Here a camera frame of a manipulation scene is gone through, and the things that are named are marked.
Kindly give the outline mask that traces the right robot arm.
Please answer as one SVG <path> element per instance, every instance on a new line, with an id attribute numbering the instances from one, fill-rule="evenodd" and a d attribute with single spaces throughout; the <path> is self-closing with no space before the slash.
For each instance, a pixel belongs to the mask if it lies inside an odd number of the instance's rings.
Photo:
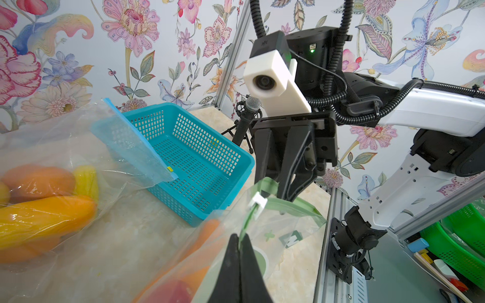
<path id="1" fill-rule="evenodd" d="M 483 1 L 356 1 L 342 69 L 383 82 L 405 84 L 413 78 L 477 86 L 484 90 Z M 373 128 L 338 129 L 339 163 L 318 183 L 347 191 L 364 202 L 403 187 L 397 198 L 405 205 L 390 222 L 404 226 L 445 196 L 484 173 L 484 143 L 462 134 L 467 118 L 484 129 L 484 102 L 469 109 L 445 95 L 414 90 L 396 113 Z M 441 149 L 457 148 L 457 161 L 446 165 L 447 176 L 421 189 L 402 167 L 411 148 L 431 152 L 432 162 L 445 163 Z"/>

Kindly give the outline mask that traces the large orange mango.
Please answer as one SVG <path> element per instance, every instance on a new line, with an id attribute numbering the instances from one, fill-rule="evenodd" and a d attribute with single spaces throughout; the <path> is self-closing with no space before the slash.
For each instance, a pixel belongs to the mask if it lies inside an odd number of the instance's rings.
<path id="1" fill-rule="evenodd" d="M 1 181 L 10 190 L 12 204 L 53 196 L 69 196 L 75 189 L 75 177 L 70 171 L 34 164 L 10 169 Z"/>

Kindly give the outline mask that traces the clear blue-zip bag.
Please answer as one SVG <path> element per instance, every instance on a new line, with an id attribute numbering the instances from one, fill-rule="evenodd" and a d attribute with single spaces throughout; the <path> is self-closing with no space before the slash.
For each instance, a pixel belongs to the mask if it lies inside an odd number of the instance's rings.
<path id="1" fill-rule="evenodd" d="M 64 243 L 121 197 L 177 178 L 105 99 L 1 135 L 1 300 L 32 297 Z"/>

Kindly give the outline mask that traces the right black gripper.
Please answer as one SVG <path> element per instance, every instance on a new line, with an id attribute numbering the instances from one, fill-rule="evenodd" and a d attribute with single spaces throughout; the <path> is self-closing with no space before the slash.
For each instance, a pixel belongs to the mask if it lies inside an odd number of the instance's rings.
<path id="1" fill-rule="evenodd" d="M 279 180 L 277 197 L 293 202 L 327 164 L 337 164 L 335 115 L 326 112 L 266 117 L 251 123 L 255 183 Z"/>

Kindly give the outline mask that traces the red mango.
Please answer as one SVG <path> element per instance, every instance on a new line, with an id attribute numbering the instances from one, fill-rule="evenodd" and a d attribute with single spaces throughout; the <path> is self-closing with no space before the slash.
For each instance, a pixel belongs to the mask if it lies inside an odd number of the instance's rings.
<path id="1" fill-rule="evenodd" d="M 159 303 L 189 303 L 193 299 L 193 292 L 184 281 L 172 280 L 158 286 L 143 302 Z"/>

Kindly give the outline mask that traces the teal plastic basket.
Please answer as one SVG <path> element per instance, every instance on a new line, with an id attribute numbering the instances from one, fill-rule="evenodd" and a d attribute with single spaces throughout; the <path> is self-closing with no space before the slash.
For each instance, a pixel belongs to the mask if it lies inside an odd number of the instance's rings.
<path id="1" fill-rule="evenodd" d="M 182 107 L 163 103 L 93 123 L 92 133 L 149 191 L 192 227 L 226 209 L 255 166 L 253 157 Z"/>

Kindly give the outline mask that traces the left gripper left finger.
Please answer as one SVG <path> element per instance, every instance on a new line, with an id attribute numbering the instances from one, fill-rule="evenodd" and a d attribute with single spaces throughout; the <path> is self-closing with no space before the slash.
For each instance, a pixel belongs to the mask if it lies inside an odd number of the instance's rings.
<path id="1" fill-rule="evenodd" d="M 232 234 L 208 303 L 241 302 L 239 266 L 239 237 L 237 234 Z"/>

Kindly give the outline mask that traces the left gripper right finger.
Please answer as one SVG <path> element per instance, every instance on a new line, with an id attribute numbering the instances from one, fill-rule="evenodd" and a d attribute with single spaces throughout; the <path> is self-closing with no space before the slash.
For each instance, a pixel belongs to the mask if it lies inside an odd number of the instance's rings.
<path id="1" fill-rule="evenodd" d="M 249 235 L 239 246 L 240 297 L 243 303 L 273 303 L 265 286 Z"/>

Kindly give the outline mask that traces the white zipper slider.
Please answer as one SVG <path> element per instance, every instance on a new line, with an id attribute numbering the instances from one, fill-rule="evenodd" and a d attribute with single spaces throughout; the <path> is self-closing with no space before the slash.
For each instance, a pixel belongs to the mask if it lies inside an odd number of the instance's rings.
<path id="1" fill-rule="evenodd" d="M 250 209 L 250 218 L 257 220 L 261 213 L 264 211 L 268 199 L 263 197 L 259 192 L 256 192 L 250 199 L 248 204 Z"/>

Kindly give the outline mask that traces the clear green-zip bag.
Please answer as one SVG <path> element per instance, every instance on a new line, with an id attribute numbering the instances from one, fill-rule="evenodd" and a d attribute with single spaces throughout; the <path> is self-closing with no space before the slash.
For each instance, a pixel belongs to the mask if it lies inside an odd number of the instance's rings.
<path id="1" fill-rule="evenodd" d="M 272 302 L 265 279 L 277 260 L 327 223 L 311 203 L 279 199 L 278 189 L 264 178 L 231 210 L 212 212 L 134 302 Z"/>

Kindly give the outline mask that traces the yellow-green mango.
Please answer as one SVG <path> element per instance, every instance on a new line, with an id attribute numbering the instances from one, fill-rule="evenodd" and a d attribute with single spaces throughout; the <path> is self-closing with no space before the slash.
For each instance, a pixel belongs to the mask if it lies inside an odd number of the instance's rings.
<path id="1" fill-rule="evenodd" d="M 74 195 L 88 196 L 94 202 L 99 202 L 99 184 L 97 171 L 92 165 L 78 166 L 74 171 L 75 188 Z"/>

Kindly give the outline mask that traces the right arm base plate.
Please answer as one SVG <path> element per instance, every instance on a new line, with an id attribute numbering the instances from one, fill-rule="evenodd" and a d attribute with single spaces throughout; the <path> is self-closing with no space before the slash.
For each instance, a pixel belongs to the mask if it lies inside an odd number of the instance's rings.
<path id="1" fill-rule="evenodd" d="M 328 268 L 347 284 L 352 284 L 354 280 L 353 269 L 362 274 L 366 280 L 371 280 L 373 269 L 366 259 L 366 254 L 377 244 L 378 239 L 374 235 L 367 236 L 361 244 L 356 244 L 347 232 L 347 226 L 337 218 L 333 218 L 330 225 Z"/>

